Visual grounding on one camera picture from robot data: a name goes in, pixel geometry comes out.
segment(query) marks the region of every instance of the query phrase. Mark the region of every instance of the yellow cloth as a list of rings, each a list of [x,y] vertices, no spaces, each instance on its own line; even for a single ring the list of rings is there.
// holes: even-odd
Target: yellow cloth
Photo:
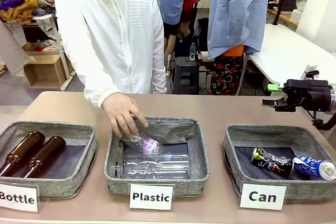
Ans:
[[[22,5],[9,8],[8,11],[0,10],[0,17],[6,21],[16,20],[20,24],[28,24],[36,8],[38,8],[37,0],[25,0]]]

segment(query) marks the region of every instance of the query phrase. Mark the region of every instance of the jacket sleeve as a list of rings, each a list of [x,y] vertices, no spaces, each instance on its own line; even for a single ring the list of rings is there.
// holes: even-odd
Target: jacket sleeve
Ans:
[[[101,107],[111,94],[120,92],[99,60],[92,46],[89,29],[76,3],[55,0],[57,23],[63,45],[79,79],[85,85],[84,96]]]
[[[162,94],[167,91],[166,74],[164,67],[164,35],[161,13],[156,0],[152,1],[154,11],[154,48],[153,48],[153,71],[152,71],[152,92]]]

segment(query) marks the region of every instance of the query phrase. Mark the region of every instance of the blue can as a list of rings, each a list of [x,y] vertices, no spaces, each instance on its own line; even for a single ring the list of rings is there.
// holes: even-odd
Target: blue can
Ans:
[[[294,168],[303,173],[327,181],[336,179],[336,164],[330,160],[318,160],[299,155],[293,159]]]

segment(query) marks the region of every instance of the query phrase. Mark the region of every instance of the wall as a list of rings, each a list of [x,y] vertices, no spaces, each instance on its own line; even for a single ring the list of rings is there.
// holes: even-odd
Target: wall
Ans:
[[[297,33],[328,52],[336,52],[336,0],[307,0]]]

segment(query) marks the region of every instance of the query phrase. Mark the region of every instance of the sign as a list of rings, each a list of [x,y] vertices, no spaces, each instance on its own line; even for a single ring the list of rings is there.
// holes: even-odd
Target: sign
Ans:
[[[243,184],[240,207],[281,210],[286,186]]]
[[[0,184],[0,207],[38,212],[37,189]]]
[[[130,208],[171,210],[172,186],[131,184]]]

